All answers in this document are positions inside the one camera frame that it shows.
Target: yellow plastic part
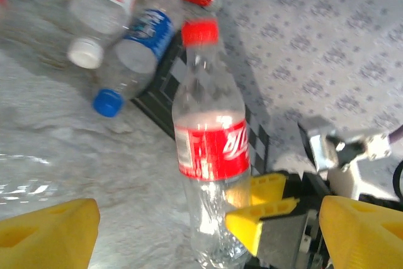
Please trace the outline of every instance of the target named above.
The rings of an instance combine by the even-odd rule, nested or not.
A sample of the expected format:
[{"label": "yellow plastic part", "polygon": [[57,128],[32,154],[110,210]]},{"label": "yellow plastic part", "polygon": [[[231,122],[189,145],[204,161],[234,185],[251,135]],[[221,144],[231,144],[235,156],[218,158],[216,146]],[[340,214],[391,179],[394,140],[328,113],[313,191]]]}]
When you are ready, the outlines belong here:
[{"label": "yellow plastic part", "polygon": [[251,205],[281,201],[286,177],[280,173],[251,178]]},{"label": "yellow plastic part", "polygon": [[319,224],[336,269],[403,268],[403,212],[327,196]]},{"label": "yellow plastic part", "polygon": [[0,222],[1,269],[87,269],[99,210],[79,199]]},{"label": "yellow plastic part", "polygon": [[297,199],[286,198],[278,202],[237,209],[227,213],[225,226],[253,256],[256,256],[263,226],[261,219],[289,214],[297,203]]}]

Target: red bottle cap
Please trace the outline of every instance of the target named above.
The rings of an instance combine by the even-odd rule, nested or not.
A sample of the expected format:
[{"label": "red bottle cap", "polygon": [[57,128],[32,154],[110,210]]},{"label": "red bottle cap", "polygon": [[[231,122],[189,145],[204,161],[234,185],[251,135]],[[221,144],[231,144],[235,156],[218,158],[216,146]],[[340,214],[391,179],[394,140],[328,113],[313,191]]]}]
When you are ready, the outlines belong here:
[{"label": "red bottle cap", "polygon": [[182,41],[185,47],[217,44],[219,42],[219,25],[217,19],[186,21],[182,26]]}]

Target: blue label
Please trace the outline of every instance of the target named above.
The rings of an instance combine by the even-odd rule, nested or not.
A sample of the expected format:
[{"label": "blue label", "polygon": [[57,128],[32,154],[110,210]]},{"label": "blue label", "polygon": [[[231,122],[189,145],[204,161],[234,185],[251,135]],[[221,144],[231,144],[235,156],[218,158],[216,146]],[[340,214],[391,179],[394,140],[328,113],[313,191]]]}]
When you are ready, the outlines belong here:
[{"label": "blue label", "polygon": [[174,26],[168,16],[157,9],[146,9],[130,26],[123,39],[148,47],[160,61],[173,35]]}]

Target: metal screw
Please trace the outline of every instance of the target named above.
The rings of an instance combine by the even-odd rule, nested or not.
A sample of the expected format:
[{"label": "metal screw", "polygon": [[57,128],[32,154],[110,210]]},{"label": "metal screw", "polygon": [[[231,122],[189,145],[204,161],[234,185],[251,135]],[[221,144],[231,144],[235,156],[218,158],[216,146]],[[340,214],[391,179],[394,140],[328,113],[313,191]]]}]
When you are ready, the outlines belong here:
[{"label": "metal screw", "polygon": [[349,170],[350,169],[350,164],[345,164],[345,165],[343,165],[343,167],[341,168],[341,172],[342,173],[345,173],[347,170]]}]

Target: blue bottle cap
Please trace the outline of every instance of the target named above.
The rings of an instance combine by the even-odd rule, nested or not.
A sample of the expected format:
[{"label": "blue bottle cap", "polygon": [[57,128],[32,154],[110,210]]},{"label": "blue bottle cap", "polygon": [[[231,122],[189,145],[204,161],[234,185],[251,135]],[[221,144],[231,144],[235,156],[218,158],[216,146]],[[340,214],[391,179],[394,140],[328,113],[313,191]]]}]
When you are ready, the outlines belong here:
[{"label": "blue bottle cap", "polygon": [[93,107],[104,117],[113,118],[122,109],[125,100],[112,89],[101,89],[94,99]]}]

